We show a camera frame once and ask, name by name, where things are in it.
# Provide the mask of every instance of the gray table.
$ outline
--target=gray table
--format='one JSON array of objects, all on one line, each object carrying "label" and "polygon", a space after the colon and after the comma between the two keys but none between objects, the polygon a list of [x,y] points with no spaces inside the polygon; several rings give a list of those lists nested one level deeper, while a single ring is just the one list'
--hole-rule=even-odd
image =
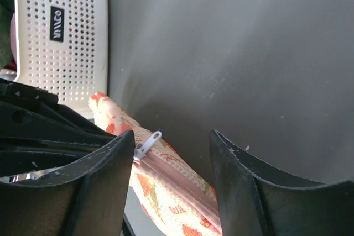
[{"label": "gray table", "polygon": [[208,132],[352,176],[354,0],[110,0],[110,96],[212,182]]}]

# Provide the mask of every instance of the black label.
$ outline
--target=black label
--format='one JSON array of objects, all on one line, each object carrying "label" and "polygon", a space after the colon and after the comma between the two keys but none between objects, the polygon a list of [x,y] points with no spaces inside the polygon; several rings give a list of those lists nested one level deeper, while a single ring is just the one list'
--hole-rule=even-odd
[{"label": "black label", "polygon": [[52,41],[64,41],[64,10],[62,8],[50,7],[50,36]]}]

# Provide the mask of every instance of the silver zipper pull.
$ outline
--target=silver zipper pull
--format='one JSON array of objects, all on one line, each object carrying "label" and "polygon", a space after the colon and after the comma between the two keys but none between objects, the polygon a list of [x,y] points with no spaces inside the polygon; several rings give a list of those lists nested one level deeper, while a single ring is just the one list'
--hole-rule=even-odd
[{"label": "silver zipper pull", "polygon": [[162,133],[160,131],[156,131],[140,148],[138,148],[137,145],[134,152],[134,160],[140,161],[143,157],[145,157],[146,152],[148,152],[161,137]]}]

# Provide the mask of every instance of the perforated basket side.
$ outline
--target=perforated basket side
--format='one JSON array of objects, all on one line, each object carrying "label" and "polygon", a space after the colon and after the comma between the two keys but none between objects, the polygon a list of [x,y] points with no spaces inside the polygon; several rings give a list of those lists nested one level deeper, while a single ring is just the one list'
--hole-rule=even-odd
[{"label": "perforated basket side", "polygon": [[89,96],[107,90],[107,1],[15,0],[16,81],[92,118]]}]

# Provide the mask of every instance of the green cloth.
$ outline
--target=green cloth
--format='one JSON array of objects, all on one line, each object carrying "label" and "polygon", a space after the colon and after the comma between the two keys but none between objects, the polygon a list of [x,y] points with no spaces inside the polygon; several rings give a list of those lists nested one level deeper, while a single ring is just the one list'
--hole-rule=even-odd
[{"label": "green cloth", "polygon": [[13,58],[10,46],[10,24],[15,0],[0,0],[0,69]]}]

